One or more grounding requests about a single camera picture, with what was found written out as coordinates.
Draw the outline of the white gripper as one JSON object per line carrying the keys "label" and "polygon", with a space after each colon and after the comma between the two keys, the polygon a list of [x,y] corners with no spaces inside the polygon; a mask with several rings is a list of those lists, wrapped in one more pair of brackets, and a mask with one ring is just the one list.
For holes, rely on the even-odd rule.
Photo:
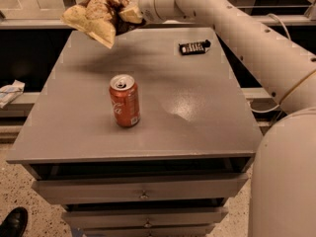
{"label": "white gripper", "polygon": [[127,1],[128,4],[118,12],[125,22],[141,24],[144,17],[147,22],[162,23],[182,17],[182,12],[175,0]]}

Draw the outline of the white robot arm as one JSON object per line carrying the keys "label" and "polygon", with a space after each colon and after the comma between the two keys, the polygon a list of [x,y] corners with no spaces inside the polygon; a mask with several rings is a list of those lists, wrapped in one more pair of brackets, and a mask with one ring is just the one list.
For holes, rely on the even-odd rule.
{"label": "white robot arm", "polygon": [[250,237],[316,237],[315,56],[228,0],[131,0],[152,23],[191,20],[215,30],[285,112],[257,150]]}

